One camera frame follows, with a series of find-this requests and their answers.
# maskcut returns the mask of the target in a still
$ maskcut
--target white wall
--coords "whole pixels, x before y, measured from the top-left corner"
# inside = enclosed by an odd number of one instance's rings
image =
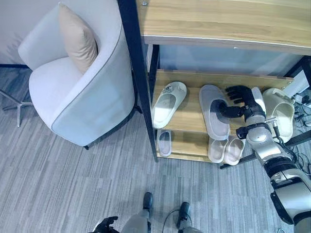
[[[59,0],[0,0],[0,64],[23,64],[17,48]]]
[[[160,46],[162,69],[284,76],[301,57],[284,52],[234,48]]]

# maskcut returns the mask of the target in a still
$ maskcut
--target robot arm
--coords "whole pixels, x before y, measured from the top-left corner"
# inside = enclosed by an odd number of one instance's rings
[[[266,116],[256,103],[251,89],[234,86],[226,90],[235,103],[244,102],[239,110],[234,107],[220,106],[223,115],[232,118],[233,111],[244,115],[246,127],[237,129],[240,139],[246,138],[255,151],[261,165],[267,172],[274,189],[271,199],[280,218],[294,224],[295,233],[311,233],[311,180],[291,160],[284,149],[274,142]]]

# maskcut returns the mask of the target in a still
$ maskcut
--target white sandal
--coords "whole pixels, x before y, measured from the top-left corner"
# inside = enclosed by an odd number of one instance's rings
[[[152,109],[153,125],[156,129],[161,129],[170,122],[186,94],[187,87],[182,82],[166,85]]]
[[[266,105],[267,118],[276,117],[277,127],[280,132],[280,137],[284,143],[288,142],[293,135],[293,117],[294,117],[294,101],[286,96],[286,93],[277,89],[270,88],[262,94]],[[275,137],[275,132],[271,123],[270,126],[272,137]]]
[[[159,130],[157,137],[157,144],[159,146],[160,155],[163,157],[170,156],[172,152],[172,137],[171,131]]]
[[[208,158],[213,163],[221,163],[224,160],[225,147],[228,143],[228,139],[217,141],[213,138],[208,139]]]
[[[199,92],[199,101],[208,135],[218,141],[228,139],[229,119],[221,116],[218,110],[221,102],[227,104],[221,90],[214,85],[204,85]]]
[[[225,147],[224,162],[229,165],[238,164],[244,147],[246,139],[238,139],[236,136],[229,136],[228,144]]]

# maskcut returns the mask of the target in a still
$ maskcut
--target wooden shelf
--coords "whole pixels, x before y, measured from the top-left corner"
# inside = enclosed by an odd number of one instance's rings
[[[164,129],[206,134],[207,130],[199,103],[199,91],[203,85],[213,84],[224,90],[229,86],[247,83],[249,87],[258,86],[264,90],[269,87],[287,86],[292,80],[291,78],[281,79],[272,76],[217,75],[159,70],[155,84],[154,103],[167,84],[174,81],[183,82],[187,86],[187,96]],[[234,105],[229,99],[228,102],[230,105]],[[235,130],[244,125],[243,117],[230,119],[230,134],[235,135]]]
[[[146,44],[311,54],[310,0],[137,0]]]
[[[208,135],[172,131],[172,154],[167,158],[210,162],[207,156]]]

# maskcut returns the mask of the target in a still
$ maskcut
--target beige cushion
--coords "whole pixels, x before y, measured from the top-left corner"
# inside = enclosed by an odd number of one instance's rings
[[[61,3],[59,25],[68,56],[84,74],[98,55],[93,32],[79,16]]]

